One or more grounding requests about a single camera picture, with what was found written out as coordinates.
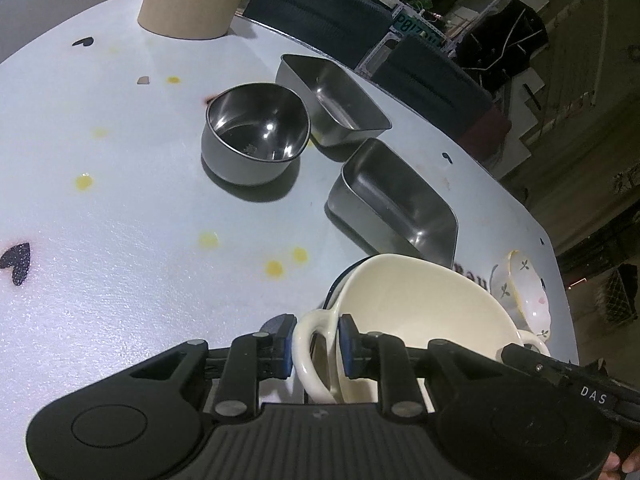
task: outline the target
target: white table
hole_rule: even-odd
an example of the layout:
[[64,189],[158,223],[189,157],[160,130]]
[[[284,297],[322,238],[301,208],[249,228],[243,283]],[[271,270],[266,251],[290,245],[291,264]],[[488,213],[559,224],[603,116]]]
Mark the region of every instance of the white table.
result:
[[[136,22],[141,2],[100,4],[0,65],[0,254],[31,247],[22,285],[0,270],[2,478],[35,478],[24,433],[51,400],[186,339],[226,346],[272,316],[301,315],[365,254],[324,213],[341,162],[317,148],[270,197],[237,196],[201,165],[205,98],[273,81],[281,54],[312,51],[242,18],[213,41],[155,36]],[[94,44],[72,46],[87,36]],[[452,140],[354,78],[394,125],[380,139],[457,215],[459,268],[488,282],[509,250],[528,253],[552,309],[549,348],[577,362],[542,227]],[[85,173],[93,183],[79,190]]]

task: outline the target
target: stainless steel container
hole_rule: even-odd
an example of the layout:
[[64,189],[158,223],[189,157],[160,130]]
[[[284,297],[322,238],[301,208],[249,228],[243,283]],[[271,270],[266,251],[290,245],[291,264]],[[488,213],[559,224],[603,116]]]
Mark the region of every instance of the stainless steel container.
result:
[[305,105],[291,90],[274,83],[236,86],[207,106],[202,158],[223,180],[257,186],[300,156],[309,129]]
[[344,163],[327,207],[380,253],[453,266],[458,221],[447,203],[384,142],[368,139]]
[[276,83],[304,101],[312,135],[321,146],[361,142],[391,128],[369,95],[328,59],[284,54]]

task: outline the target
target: chair backrest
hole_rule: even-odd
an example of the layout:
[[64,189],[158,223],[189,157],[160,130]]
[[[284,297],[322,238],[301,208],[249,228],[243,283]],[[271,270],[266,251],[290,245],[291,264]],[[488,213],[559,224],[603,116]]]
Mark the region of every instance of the chair backrest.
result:
[[389,9],[369,0],[249,0],[243,15],[349,68],[356,67],[393,21]]
[[402,38],[371,80],[453,140],[492,104],[459,66],[418,36]]
[[511,129],[511,121],[442,51],[418,36],[405,36],[371,80],[485,160]]

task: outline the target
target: human hand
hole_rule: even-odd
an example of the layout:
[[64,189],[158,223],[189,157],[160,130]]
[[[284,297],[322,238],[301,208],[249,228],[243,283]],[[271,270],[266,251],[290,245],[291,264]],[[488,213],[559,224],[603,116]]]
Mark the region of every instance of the human hand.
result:
[[[619,467],[620,457],[615,453],[609,453],[598,480],[619,480],[620,475],[616,473]],[[634,471],[640,471],[640,446],[636,447],[622,463],[623,473],[632,473]]]

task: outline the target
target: teacup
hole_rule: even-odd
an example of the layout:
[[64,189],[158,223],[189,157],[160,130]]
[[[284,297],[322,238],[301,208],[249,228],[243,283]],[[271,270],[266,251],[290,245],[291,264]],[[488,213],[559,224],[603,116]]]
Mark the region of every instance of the teacup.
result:
[[[375,402],[377,386],[367,379],[349,380],[336,337],[338,318],[351,314],[361,333],[384,332],[405,345],[427,348],[431,339],[453,341],[499,360],[510,343],[532,344],[544,355],[546,345],[533,333],[518,330],[511,318],[479,285],[445,267],[400,254],[379,254],[350,270],[332,287],[324,309],[305,314],[293,332],[296,374],[314,402]],[[314,366],[314,334],[325,339],[325,385]],[[420,389],[430,407],[424,382]]]
[[490,290],[517,328],[531,330],[543,342],[551,338],[549,302],[542,280],[526,254],[518,250],[507,254],[492,273]]

